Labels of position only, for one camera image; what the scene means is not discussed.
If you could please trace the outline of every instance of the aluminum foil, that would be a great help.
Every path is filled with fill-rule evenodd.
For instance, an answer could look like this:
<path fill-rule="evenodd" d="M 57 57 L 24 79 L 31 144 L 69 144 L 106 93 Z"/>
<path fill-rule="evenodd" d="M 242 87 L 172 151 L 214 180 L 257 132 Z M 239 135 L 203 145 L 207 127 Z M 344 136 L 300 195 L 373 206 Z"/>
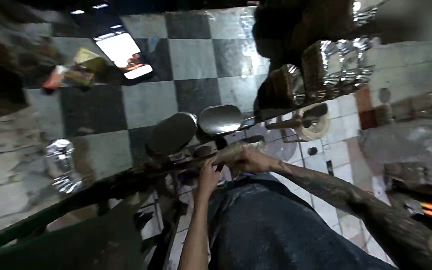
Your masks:
<path fill-rule="evenodd" d="M 365 10 L 359 11 L 359 9 L 357 9 L 357 3 L 359 2 L 355 1 L 354 3 L 353 24 L 355 27 L 362 27 L 363 25 L 375 20 L 376 12 L 378 11 L 377 7 L 370 7 Z"/>
<path fill-rule="evenodd" d="M 73 144 L 66 139 L 57 139 L 46 147 L 49 173 L 55 177 L 52 185 L 62 193 L 74 193 L 82 185 L 82 178 L 74 170 Z"/>

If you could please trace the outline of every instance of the phone screen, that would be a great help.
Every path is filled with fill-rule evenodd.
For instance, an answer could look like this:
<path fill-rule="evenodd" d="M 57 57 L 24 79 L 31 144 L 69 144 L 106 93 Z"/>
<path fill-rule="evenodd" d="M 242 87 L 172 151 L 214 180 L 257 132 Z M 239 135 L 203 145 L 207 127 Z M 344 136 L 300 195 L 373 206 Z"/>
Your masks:
<path fill-rule="evenodd" d="M 90 10 L 76 9 L 71 14 L 126 78 L 135 79 L 153 71 L 109 3 L 102 2 Z"/>
<path fill-rule="evenodd" d="M 96 45 L 123 72 L 128 79 L 134 79 L 153 71 L 141 56 L 141 50 L 128 33 L 109 33 L 95 37 Z"/>

